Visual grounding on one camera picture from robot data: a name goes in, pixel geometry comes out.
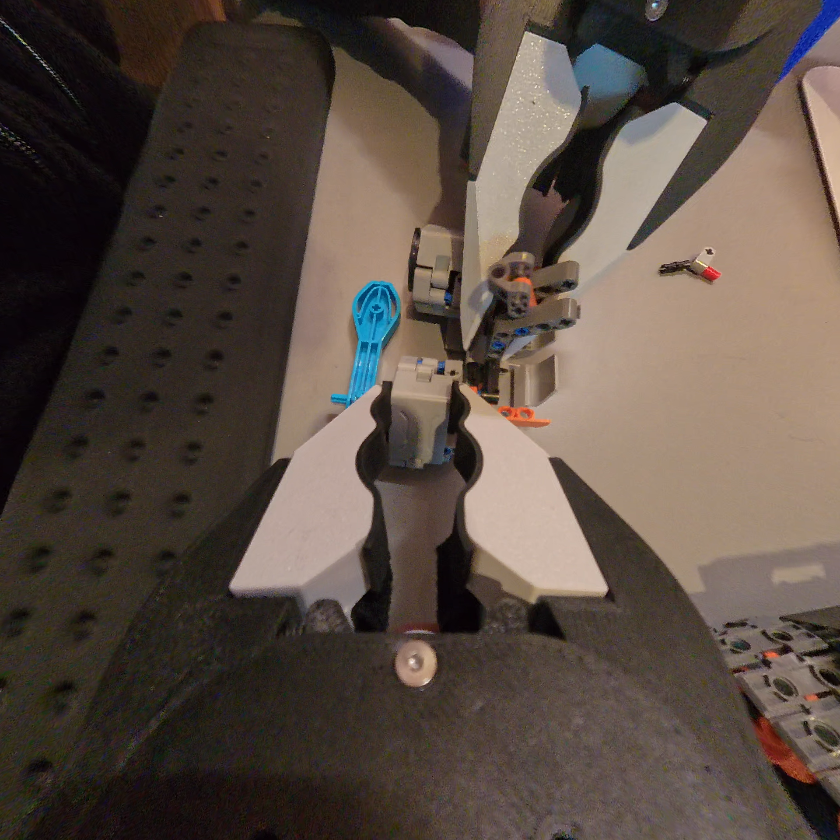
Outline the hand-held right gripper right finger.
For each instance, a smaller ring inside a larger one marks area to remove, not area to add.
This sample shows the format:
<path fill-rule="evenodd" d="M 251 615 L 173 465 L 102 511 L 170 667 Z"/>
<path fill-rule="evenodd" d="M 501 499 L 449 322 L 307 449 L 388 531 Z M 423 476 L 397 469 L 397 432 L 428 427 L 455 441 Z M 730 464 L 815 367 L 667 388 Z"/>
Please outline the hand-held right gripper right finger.
<path fill-rule="evenodd" d="M 550 457 L 470 389 L 458 443 L 473 455 L 461 502 L 469 542 L 468 587 L 492 599 L 603 598 L 608 584 Z"/>

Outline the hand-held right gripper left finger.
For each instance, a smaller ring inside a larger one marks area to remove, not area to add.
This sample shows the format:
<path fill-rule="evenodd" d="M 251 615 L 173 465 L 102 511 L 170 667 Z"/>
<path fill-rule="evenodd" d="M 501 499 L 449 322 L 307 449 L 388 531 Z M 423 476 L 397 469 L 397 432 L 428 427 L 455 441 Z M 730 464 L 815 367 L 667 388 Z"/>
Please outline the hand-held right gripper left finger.
<path fill-rule="evenodd" d="M 355 605 L 383 592 L 389 558 L 375 469 L 360 457 L 381 447 L 387 407 L 370 389 L 288 460 L 230 581 L 236 597 L 287 596 L 299 605 Z"/>

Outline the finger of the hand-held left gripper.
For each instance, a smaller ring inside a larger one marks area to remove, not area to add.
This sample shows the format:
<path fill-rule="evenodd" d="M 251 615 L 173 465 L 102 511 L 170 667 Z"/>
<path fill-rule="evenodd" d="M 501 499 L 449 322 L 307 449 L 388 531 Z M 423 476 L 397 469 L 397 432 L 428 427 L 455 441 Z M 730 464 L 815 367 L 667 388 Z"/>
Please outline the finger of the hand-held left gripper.
<path fill-rule="evenodd" d="M 581 105 L 567 48 L 526 32 L 478 174 L 466 189 L 464 344 L 472 344 L 490 305 L 490 268 L 518 240 L 523 197 L 563 147 Z"/>
<path fill-rule="evenodd" d="M 577 292 L 625 256 L 708 120 L 671 102 L 626 121 L 609 138 L 578 206 L 560 261 L 579 267 Z"/>

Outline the grey orange tracked toy robot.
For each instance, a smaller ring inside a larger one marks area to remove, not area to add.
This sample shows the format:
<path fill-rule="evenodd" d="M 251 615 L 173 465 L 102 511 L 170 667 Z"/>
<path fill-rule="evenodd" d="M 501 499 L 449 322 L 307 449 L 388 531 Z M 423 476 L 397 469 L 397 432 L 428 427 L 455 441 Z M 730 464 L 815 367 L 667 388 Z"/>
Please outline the grey orange tracked toy robot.
<path fill-rule="evenodd" d="M 765 756 L 839 804 L 839 606 L 711 630 Z"/>

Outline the small red black pin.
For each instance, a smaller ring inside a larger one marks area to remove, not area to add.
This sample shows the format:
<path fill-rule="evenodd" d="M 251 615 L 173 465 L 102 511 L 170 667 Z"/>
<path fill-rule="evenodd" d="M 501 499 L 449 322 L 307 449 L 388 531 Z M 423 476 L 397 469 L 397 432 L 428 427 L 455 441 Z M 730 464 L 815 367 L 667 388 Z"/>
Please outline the small red black pin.
<path fill-rule="evenodd" d="M 688 273 L 711 284 L 721 277 L 720 271 L 711 265 L 715 255 L 716 250 L 707 246 L 689 259 L 676 260 L 661 265 L 658 268 L 658 274 L 666 277 Z"/>

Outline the white articulated holder stand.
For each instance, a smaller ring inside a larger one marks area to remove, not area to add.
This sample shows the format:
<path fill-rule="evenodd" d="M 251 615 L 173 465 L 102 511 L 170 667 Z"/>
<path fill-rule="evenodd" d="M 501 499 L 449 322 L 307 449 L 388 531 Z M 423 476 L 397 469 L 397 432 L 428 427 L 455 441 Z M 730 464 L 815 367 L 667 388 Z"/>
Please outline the white articulated holder stand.
<path fill-rule="evenodd" d="M 839 236 L 839 67 L 815 66 L 800 80 L 815 162 L 835 234 Z"/>

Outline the black perforated foam mat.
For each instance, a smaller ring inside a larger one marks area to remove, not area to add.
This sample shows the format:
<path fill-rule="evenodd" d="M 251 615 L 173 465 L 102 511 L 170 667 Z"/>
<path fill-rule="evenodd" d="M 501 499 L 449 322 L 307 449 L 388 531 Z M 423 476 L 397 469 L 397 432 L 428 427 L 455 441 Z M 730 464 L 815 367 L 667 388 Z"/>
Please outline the black perforated foam mat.
<path fill-rule="evenodd" d="M 334 79 L 295 25 L 186 37 L 2 516 L 2 838 L 113 649 L 267 468 Z"/>

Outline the blue plastic brick separator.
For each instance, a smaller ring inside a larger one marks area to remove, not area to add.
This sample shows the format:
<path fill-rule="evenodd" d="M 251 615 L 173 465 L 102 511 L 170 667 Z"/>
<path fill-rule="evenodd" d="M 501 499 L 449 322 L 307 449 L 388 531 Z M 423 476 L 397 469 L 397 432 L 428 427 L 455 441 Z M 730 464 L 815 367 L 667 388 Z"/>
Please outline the blue plastic brick separator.
<path fill-rule="evenodd" d="M 331 403 L 350 406 L 376 383 L 382 353 L 401 319 L 402 304 L 392 283 L 371 281 L 354 297 L 356 349 L 346 394 L 332 394 Z"/>

